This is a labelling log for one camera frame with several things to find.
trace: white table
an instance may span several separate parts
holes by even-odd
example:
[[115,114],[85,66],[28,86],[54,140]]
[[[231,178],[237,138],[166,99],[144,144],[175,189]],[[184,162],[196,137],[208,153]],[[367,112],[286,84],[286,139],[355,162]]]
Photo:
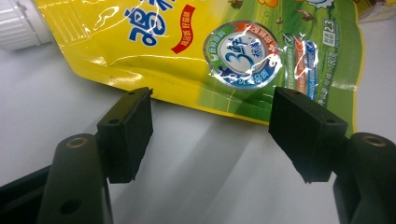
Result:
[[[358,131],[396,142],[396,18],[361,25]],[[54,44],[0,51],[0,186],[51,164],[56,145],[124,94],[77,77]],[[306,185],[268,128],[152,101],[135,182],[111,185],[116,223],[338,223],[332,182]]]

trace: white cap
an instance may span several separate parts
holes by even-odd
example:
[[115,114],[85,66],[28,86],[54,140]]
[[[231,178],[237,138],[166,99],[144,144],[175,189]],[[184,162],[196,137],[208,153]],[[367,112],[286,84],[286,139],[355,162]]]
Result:
[[50,41],[52,34],[31,0],[0,1],[0,49],[23,49]]

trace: screw hole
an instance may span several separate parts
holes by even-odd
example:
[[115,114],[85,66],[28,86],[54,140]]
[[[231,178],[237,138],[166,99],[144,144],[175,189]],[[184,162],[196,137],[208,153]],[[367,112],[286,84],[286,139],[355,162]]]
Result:
[[111,121],[109,121],[109,123],[111,123],[111,124],[115,124],[115,123],[118,123],[118,122],[119,122],[118,119],[112,119]]
[[80,199],[72,199],[63,203],[59,209],[62,215],[70,215],[75,213],[81,207]]
[[71,148],[76,148],[76,147],[82,147],[85,144],[87,144],[88,139],[85,137],[77,137],[77,138],[73,138],[72,140],[68,141],[66,143],[67,147],[71,147]]
[[382,139],[374,136],[364,136],[363,141],[375,147],[385,147],[387,145]]

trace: red banner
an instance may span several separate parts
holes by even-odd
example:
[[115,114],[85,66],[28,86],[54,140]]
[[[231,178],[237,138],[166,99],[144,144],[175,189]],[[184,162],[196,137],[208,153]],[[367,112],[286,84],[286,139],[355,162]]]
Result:
[[186,5],[180,15],[180,29],[181,29],[181,39],[178,44],[172,48],[172,51],[179,54],[181,51],[189,47],[194,39],[191,27],[192,13],[195,7]]

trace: printed label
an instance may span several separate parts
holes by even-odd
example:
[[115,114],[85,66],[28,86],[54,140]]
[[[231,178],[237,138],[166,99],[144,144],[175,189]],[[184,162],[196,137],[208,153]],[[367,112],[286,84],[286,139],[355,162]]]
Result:
[[264,87],[282,66],[275,37],[253,21],[220,26],[206,39],[204,55],[212,75],[238,89]]

